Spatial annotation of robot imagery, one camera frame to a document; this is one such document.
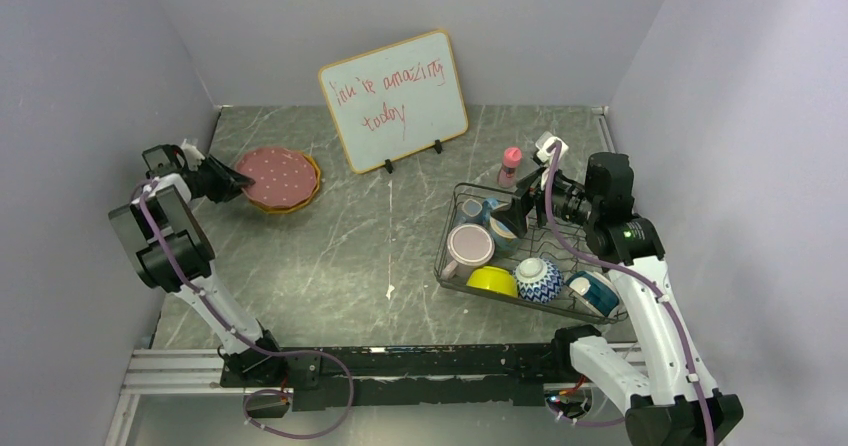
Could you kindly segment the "pink polka-dot plate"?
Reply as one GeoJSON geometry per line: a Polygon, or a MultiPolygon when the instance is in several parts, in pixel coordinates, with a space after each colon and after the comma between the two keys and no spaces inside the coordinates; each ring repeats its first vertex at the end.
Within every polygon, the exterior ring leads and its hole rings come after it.
{"type": "Polygon", "coordinates": [[[303,152],[279,146],[260,147],[245,153],[234,169],[254,183],[245,196],[267,211],[295,210],[318,193],[321,170],[303,152]]]}

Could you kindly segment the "yellow polka-dot plate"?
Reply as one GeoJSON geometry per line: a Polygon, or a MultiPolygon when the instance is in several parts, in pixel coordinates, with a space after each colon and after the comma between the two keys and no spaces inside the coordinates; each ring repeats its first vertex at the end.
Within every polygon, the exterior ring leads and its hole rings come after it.
{"type": "Polygon", "coordinates": [[[320,191],[321,169],[313,157],[301,155],[301,160],[275,160],[283,171],[266,168],[267,176],[255,177],[255,168],[246,175],[256,183],[245,190],[248,200],[268,214],[288,214],[309,205],[320,191]]]}

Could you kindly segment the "yellow-green bowl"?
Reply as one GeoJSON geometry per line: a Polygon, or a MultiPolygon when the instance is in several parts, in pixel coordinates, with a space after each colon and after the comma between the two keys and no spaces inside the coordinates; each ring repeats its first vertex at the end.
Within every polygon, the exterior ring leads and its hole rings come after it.
{"type": "Polygon", "coordinates": [[[511,298],[518,297],[516,279],[508,270],[495,266],[482,266],[475,269],[466,281],[466,285],[511,298]]]}

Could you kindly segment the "blue butterfly mug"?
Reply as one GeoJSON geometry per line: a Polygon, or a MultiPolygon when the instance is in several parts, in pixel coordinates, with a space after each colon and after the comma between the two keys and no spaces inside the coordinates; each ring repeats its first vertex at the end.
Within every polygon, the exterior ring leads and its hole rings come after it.
{"type": "Polygon", "coordinates": [[[509,206],[507,202],[496,198],[486,198],[483,202],[483,227],[492,237],[495,244],[495,255],[508,257],[518,251],[520,239],[517,238],[501,221],[492,217],[492,214],[509,206]]]}

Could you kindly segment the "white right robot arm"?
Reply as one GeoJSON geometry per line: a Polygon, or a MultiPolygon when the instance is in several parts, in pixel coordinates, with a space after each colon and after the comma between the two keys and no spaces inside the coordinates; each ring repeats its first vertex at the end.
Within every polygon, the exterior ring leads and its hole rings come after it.
{"type": "Polygon", "coordinates": [[[665,250],[654,225],[634,210],[634,173],[624,154],[594,153],[585,179],[559,169],[561,143],[535,153],[537,169],[520,180],[507,207],[492,216],[513,234],[527,232],[535,213],[563,249],[602,269],[584,296],[595,305],[609,289],[627,312],[646,369],[615,352],[594,327],[558,332],[549,358],[553,374],[582,375],[621,413],[633,445],[718,445],[739,424],[737,395],[720,391],[680,313],[665,250]]]}

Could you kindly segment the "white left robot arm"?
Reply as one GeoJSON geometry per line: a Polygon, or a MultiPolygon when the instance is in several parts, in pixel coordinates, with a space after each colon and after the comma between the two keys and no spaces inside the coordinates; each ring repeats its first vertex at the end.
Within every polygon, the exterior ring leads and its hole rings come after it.
{"type": "Polygon", "coordinates": [[[253,180],[195,147],[145,150],[146,178],[109,222],[141,281],[188,304],[219,338],[231,370],[262,386],[277,384],[286,359],[269,330],[239,305],[216,272],[216,255],[190,208],[195,199],[228,202],[253,180]]]}

